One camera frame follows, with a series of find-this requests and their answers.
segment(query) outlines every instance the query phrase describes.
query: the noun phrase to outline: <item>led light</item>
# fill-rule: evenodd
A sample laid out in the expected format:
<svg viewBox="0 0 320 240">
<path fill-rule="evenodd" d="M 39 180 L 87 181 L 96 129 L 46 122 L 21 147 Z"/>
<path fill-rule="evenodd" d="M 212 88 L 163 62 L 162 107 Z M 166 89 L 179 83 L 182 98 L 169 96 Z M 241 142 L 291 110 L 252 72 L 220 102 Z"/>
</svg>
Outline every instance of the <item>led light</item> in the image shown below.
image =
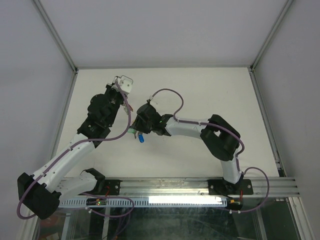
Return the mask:
<svg viewBox="0 0 320 240">
<path fill-rule="evenodd" d="M 150 204 L 197 204 L 197 205 L 223 205 L 218 196 L 150 196 Z"/>
</svg>

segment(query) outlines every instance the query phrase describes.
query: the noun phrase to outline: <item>white floor panel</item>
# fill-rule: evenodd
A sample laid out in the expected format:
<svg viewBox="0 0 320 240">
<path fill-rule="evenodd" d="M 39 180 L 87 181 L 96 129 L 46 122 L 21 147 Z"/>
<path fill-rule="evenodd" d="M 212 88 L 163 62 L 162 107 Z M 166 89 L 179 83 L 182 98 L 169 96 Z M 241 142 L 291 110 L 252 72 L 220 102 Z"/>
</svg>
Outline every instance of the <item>white floor panel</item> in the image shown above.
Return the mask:
<svg viewBox="0 0 320 240">
<path fill-rule="evenodd" d="M 259 167 L 270 177 L 278 175 L 267 132 L 246 68 L 142 68 L 80 70 L 73 90 L 58 150 L 66 145 L 87 116 L 91 98 L 105 92 L 114 76 L 133 79 L 128 101 L 136 111 L 151 94 L 171 88 L 184 97 L 179 117 L 208 119 L 221 115 L 241 135 L 245 151 L 239 156 L 240 167 Z M 172 114 L 181 104 L 172 92 L 160 92 L 154 100 L 160 114 Z M 120 134 L 128 116 L 119 109 L 111 133 Z M 221 177 L 220 161 L 205 144 L 195 138 L 144 134 L 144 143 L 127 133 L 119 140 L 103 142 L 79 162 L 67 177 L 95 168 L 106 177 Z M 250 171 L 247 176 L 262 176 Z"/>
</svg>

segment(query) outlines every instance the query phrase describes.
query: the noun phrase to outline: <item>cable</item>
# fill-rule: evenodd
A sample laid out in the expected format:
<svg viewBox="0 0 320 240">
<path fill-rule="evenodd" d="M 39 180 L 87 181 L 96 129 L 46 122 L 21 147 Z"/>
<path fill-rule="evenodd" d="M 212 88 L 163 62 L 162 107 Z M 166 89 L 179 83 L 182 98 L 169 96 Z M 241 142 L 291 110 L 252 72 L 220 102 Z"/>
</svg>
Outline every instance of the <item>cable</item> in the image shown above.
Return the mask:
<svg viewBox="0 0 320 240">
<path fill-rule="evenodd" d="M 125 93 L 122 91 L 120 85 L 118 84 L 117 81 L 114 82 L 114 84 L 117 86 L 120 94 L 122 95 L 123 97 L 123 100 L 125 102 L 125 106 L 126 108 L 129 110 L 130 109 L 130 105 L 128 103 L 128 100 L 127 100 L 127 97 L 125 95 Z M 130 128 L 130 125 L 131 125 L 131 112 L 130 110 L 128 111 L 128 124 L 125 128 L 125 130 L 123 131 L 123 133 L 121 133 L 119 136 L 116 136 L 116 137 L 112 137 L 112 138 L 91 138 L 91 139 L 84 139 L 84 140 L 80 140 L 80 141 L 77 141 L 75 144 L 73 144 L 70 148 L 68 148 L 67 150 L 65 150 L 60 156 L 58 156 L 42 173 L 42 175 L 38 176 L 30 185 L 29 187 L 25 190 L 25 192 L 23 193 L 23 195 L 21 196 L 21 199 L 17 205 L 17 208 L 16 208 L 16 214 L 17 216 L 22 219 L 22 220 L 27 220 L 27 219 L 31 219 L 33 217 L 35 217 L 36 215 L 35 214 L 32 214 L 30 216 L 22 216 L 21 213 L 20 213 L 20 210 L 21 210 L 21 206 L 22 206 L 22 203 L 23 201 L 25 200 L 27 194 L 30 192 L 30 190 L 33 188 L 33 186 L 50 170 L 52 169 L 52 167 L 57 163 L 59 162 L 59 160 L 61 160 L 70 150 L 72 150 L 74 147 L 76 147 L 77 145 L 79 144 L 82 144 L 82 143 L 85 143 L 85 142 L 106 142 L 106 141 L 113 141 L 113 140 L 117 140 L 121 137 L 123 137 L 128 129 Z"/>
<path fill-rule="evenodd" d="M 96 199 L 124 199 L 124 200 L 128 200 L 128 201 L 130 201 L 132 203 L 132 207 L 130 208 L 130 210 L 127 211 L 124 214 L 121 214 L 121 215 L 106 215 L 106 214 L 97 212 L 97 211 L 93 210 L 92 208 L 86 207 L 86 209 L 89 209 L 93 213 L 98 214 L 98 215 L 100 215 L 102 217 L 106 217 L 106 218 L 121 218 L 121 217 L 125 217 L 128 214 L 130 214 L 133 211 L 133 209 L 135 208 L 135 202 L 129 197 L 125 197 L 125 196 L 96 196 L 96 195 L 92 195 L 92 194 L 86 193 L 86 192 L 84 192 L 83 195 L 86 195 L 86 196 L 89 196 L 89 197 L 93 197 L 93 198 L 96 198 Z"/>
<path fill-rule="evenodd" d="M 122 224 L 125 222 L 126 217 L 127 217 L 127 216 L 124 216 L 123 218 L 120 218 L 120 219 L 119 219 L 118 226 L 116 227 L 115 234 L 114 234 L 114 237 L 113 237 L 112 239 L 115 239 L 115 238 L 117 237 L 117 235 L 118 235 L 117 233 L 119 232 Z"/>
<path fill-rule="evenodd" d="M 115 234 L 115 237 L 114 237 L 113 240 L 115 240 L 116 237 L 117 237 L 118 235 L 120 235 L 120 234 L 128 227 L 129 222 L 130 222 L 130 219 L 131 219 L 131 214 L 128 215 L 128 220 L 126 221 L 126 224 L 124 225 L 124 227 L 123 227 L 119 232 L 117 232 L 117 233 Z"/>
<path fill-rule="evenodd" d="M 189 121 L 189 120 L 180 120 L 176 117 L 176 114 L 182 109 L 182 107 L 184 106 L 185 104 L 185 101 L 184 101 L 184 98 L 181 96 L 180 93 L 178 93 L 177 91 L 175 90 L 172 90 L 170 88 L 162 88 L 162 89 L 159 89 L 158 91 L 156 91 L 153 95 L 151 95 L 151 97 L 149 98 L 149 100 L 147 100 L 147 102 L 150 102 L 154 97 L 155 95 L 157 95 L 159 92 L 161 91 L 170 91 L 170 92 L 173 92 L 175 94 L 177 94 L 180 99 L 181 99 L 181 106 L 173 113 L 173 119 L 175 121 L 177 121 L 178 123 L 185 123 L 185 124 L 200 124 L 200 125 L 206 125 L 206 126 L 212 126 L 212 127 L 215 127 L 215 128 L 218 128 L 220 130 L 223 130 L 225 131 L 226 133 L 230 134 L 231 136 L 233 136 L 241 145 L 241 150 L 239 152 L 237 152 L 235 154 L 235 161 L 236 161 L 236 167 L 237 167 L 237 170 L 239 172 L 241 172 L 240 170 L 240 165 L 239 165 L 239 159 L 238 159 L 238 156 L 243 153 L 243 151 L 245 150 L 245 144 L 243 143 L 243 141 L 237 136 L 235 135 L 233 132 L 231 132 L 230 130 L 220 126 L 220 125 L 217 125 L 217 124 L 213 124 L 213 123 L 209 123 L 209 122 L 196 122 L 196 121 Z M 248 167 L 244 172 L 242 172 L 243 175 L 246 175 L 247 174 L 247 171 L 250 170 L 250 169 L 256 169 L 258 171 L 260 171 L 264 177 L 265 177 L 265 180 L 266 180 L 266 184 L 267 184 L 267 191 L 266 191 L 266 195 L 263 199 L 263 201 L 256 207 L 252 208 L 252 209 L 248 209 L 248 210 L 243 210 L 243 211 L 235 211 L 235 210 L 230 210 L 232 213 L 249 213 L 249 212 L 252 212 L 252 211 L 255 211 L 259 208 L 261 208 L 261 206 L 267 201 L 268 199 L 268 196 L 269 196 L 269 191 L 270 191 L 270 182 L 269 182 L 269 178 L 267 176 L 267 174 L 261 170 L 260 168 L 258 167 L 255 167 L 255 166 L 251 166 L 251 167 Z"/>
<path fill-rule="evenodd" d="M 239 159 L 238 159 L 238 156 L 243 153 L 243 151 L 245 150 L 245 144 L 244 142 L 237 136 L 235 135 L 232 131 L 230 131 L 229 129 L 226 129 L 225 127 L 223 126 L 220 126 L 220 125 L 217 125 L 217 124 L 214 124 L 214 123 L 210 123 L 210 122 L 197 122 L 197 121 L 189 121 L 189 120 L 180 120 L 176 117 L 176 114 L 183 108 L 184 104 L 185 104 L 185 101 L 184 101 L 184 98 L 181 96 L 180 93 L 178 93 L 177 91 L 175 90 L 172 90 L 170 88 L 162 88 L 162 89 L 159 89 L 158 91 L 156 91 L 153 95 L 151 95 L 151 97 L 149 98 L 149 102 L 155 97 L 155 95 L 157 95 L 159 92 L 162 92 L 162 91 L 170 91 L 170 92 L 173 92 L 175 94 L 177 94 L 180 99 L 181 99 L 181 106 L 173 113 L 173 119 L 176 120 L 178 123 L 185 123 L 185 124 L 200 124 L 200 125 L 205 125 L 205 126 L 212 126 L 212 127 L 215 127 L 217 129 L 220 129 L 228 134 L 230 134 L 232 137 L 234 137 L 241 145 L 241 150 L 239 152 L 237 152 L 235 154 L 235 161 L 236 161 L 236 167 L 237 167 L 237 170 L 239 172 L 241 172 L 240 170 L 240 165 L 239 165 Z"/>
</svg>

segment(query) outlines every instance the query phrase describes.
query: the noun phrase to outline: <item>robotic arm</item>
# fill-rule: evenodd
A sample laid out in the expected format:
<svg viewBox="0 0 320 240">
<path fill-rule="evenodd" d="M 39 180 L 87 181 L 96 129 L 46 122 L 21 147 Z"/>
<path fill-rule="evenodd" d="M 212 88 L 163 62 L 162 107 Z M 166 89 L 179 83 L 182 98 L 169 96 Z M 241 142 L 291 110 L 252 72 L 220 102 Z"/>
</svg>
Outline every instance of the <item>robotic arm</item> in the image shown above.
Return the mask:
<svg viewBox="0 0 320 240">
<path fill-rule="evenodd" d="M 84 192 L 101 192 L 105 187 L 105 176 L 94 168 L 84 170 L 78 177 L 64 181 L 62 179 L 84 156 L 105 141 L 120 105 L 124 101 L 128 104 L 125 98 L 130 93 L 132 84 L 132 79 L 116 76 L 113 83 L 106 86 L 104 94 L 95 95 L 91 99 L 87 118 L 68 145 L 33 174 L 23 173 L 19 176 L 18 215 L 23 203 L 40 219 L 46 219 L 57 210 L 60 202 Z M 201 139 L 212 155 L 221 161 L 223 186 L 219 194 L 227 196 L 238 189 L 243 179 L 236 158 L 240 134 L 215 114 L 201 124 L 194 123 L 198 121 L 192 121 L 192 124 L 186 122 L 190 120 L 177 121 L 171 114 L 160 115 L 148 101 L 138 109 L 131 128 L 144 134 L 152 131 L 160 136 L 182 135 Z"/>
<path fill-rule="evenodd" d="M 137 110 L 137 117 L 131 127 L 144 134 L 152 131 L 159 136 L 181 135 L 201 139 L 211 154 L 221 161 L 223 180 L 228 185 L 227 187 L 236 188 L 243 178 L 235 156 L 240 145 L 238 140 L 216 127 L 186 122 L 198 122 L 198 120 L 179 119 L 176 121 L 171 114 L 160 115 L 148 101 Z M 201 122 L 219 125 L 240 138 L 240 134 L 219 115 L 213 114 L 211 118 Z"/>
<path fill-rule="evenodd" d="M 99 146 L 99 139 L 108 136 L 118 109 L 124 104 L 123 94 L 126 97 L 130 93 L 132 84 L 132 79 L 116 76 L 113 83 L 106 86 L 104 94 L 97 94 L 91 99 L 87 118 L 69 144 L 33 174 L 19 176 L 19 199 L 25 195 L 23 204 L 40 219 L 51 216 L 60 202 L 83 192 L 99 192 L 104 187 L 105 176 L 94 168 L 84 170 L 80 176 L 70 180 L 62 179 L 84 156 Z"/>
</svg>

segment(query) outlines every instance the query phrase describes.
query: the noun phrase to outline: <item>vertical metal post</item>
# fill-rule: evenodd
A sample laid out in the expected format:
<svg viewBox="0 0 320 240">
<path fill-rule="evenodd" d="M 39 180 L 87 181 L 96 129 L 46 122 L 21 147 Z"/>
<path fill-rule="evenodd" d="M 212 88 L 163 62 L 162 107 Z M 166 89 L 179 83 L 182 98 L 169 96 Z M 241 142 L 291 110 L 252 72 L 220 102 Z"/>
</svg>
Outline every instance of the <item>vertical metal post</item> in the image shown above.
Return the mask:
<svg viewBox="0 0 320 240">
<path fill-rule="evenodd" d="M 66 215 L 64 218 L 64 224 L 63 224 L 63 229 L 62 229 L 62 234 L 61 234 L 61 240 L 67 240 L 67 234 L 70 231 L 69 230 L 69 224 L 70 224 L 70 215 Z"/>
<path fill-rule="evenodd" d="M 110 207 L 106 207 L 105 208 L 105 212 L 104 214 L 106 215 L 110 215 Z M 109 229 L 109 217 L 105 217 L 104 218 L 104 222 L 103 222 L 103 230 L 102 230 L 102 237 L 105 238 L 108 235 L 108 229 Z"/>
<path fill-rule="evenodd" d="M 252 72 L 252 70 L 250 68 L 248 68 L 248 71 L 249 71 L 249 74 L 250 74 L 250 77 L 251 77 L 251 82 L 252 82 L 252 86 L 253 86 L 254 93 L 255 93 L 255 96 L 256 96 L 256 100 L 257 100 L 259 108 L 260 108 L 260 112 L 261 112 L 261 115 L 262 115 L 262 119 L 263 119 L 263 123 L 264 123 L 264 126 L 265 126 L 265 130 L 266 130 L 269 142 L 270 142 L 270 146 L 271 146 L 271 150 L 272 150 L 272 153 L 273 153 L 274 160 L 275 160 L 275 162 L 277 164 L 277 167 L 280 168 L 283 171 L 285 176 L 287 176 L 287 171 L 286 171 L 284 165 L 282 164 L 280 156 L 279 156 L 279 152 L 278 152 L 278 148 L 277 148 L 277 145 L 276 145 L 275 137 L 274 137 L 271 125 L 270 125 L 270 121 L 269 121 L 269 118 L 268 118 L 266 106 L 264 104 L 264 100 L 263 100 L 263 97 L 262 97 L 262 94 L 261 94 L 261 91 L 260 91 L 259 84 L 257 82 L 256 76 L 255 76 L 255 73 Z"/>
<path fill-rule="evenodd" d="M 52 159 L 56 155 L 56 152 L 57 152 L 57 149 L 58 149 L 60 137 L 61 137 L 62 130 L 63 130 L 63 127 L 64 127 L 64 123 L 65 123 L 65 120 L 66 120 L 66 117 L 67 117 L 67 112 L 68 112 L 69 104 L 70 104 L 70 101 L 71 101 L 72 93 L 73 93 L 74 88 L 75 88 L 77 76 L 78 76 L 78 71 L 76 71 L 76 72 L 74 72 L 72 74 L 72 79 L 71 79 L 71 82 L 70 82 L 70 85 L 69 85 L 69 91 L 68 91 L 68 94 L 67 94 L 67 97 L 66 97 L 62 112 L 61 112 L 61 118 L 60 118 L 59 123 L 58 123 L 57 131 L 56 131 L 55 138 L 54 138 L 54 143 L 53 143 L 51 151 L 50 151 L 51 152 L 50 159 Z"/>
<path fill-rule="evenodd" d="M 276 18 L 271 31 L 269 32 L 268 36 L 266 37 L 266 39 L 264 40 L 264 43 L 262 44 L 262 47 L 258 53 L 258 55 L 256 56 L 255 60 L 252 63 L 252 71 L 254 72 L 258 63 L 260 62 L 262 56 L 264 55 L 264 53 L 266 52 L 268 46 L 270 45 L 272 39 L 274 38 L 274 36 L 276 35 L 276 33 L 278 32 L 278 29 L 281 25 L 281 23 L 283 22 L 283 20 L 285 19 L 286 15 L 289 12 L 289 9 L 291 8 L 291 6 L 293 5 L 295 0 L 287 0 L 283 6 L 283 8 L 281 9 L 278 17 Z"/>
<path fill-rule="evenodd" d="M 306 215 L 300 197 L 288 197 L 292 216 L 299 231 L 301 240 L 315 240 L 316 236 Z"/>
<path fill-rule="evenodd" d="M 265 229 L 264 220 L 263 220 L 262 214 L 261 214 L 261 210 L 257 209 L 255 211 L 255 214 L 256 214 L 256 217 L 257 217 L 257 222 L 258 222 L 258 226 L 259 226 L 259 232 L 260 232 L 261 239 L 262 240 L 268 240 L 266 229 Z"/>
<path fill-rule="evenodd" d="M 51 34 L 53 40 L 55 41 L 57 47 L 59 48 L 60 52 L 64 56 L 65 60 L 68 62 L 70 68 L 73 72 L 77 71 L 77 67 L 72 60 L 71 56 L 69 55 L 66 46 L 62 42 L 55 26 L 53 25 L 52 21 L 50 20 L 44 6 L 42 5 L 40 0 L 32 0 L 32 3 L 35 9 L 38 11 L 40 17 L 42 18 L 46 28 L 48 29 L 49 33 Z"/>
</svg>

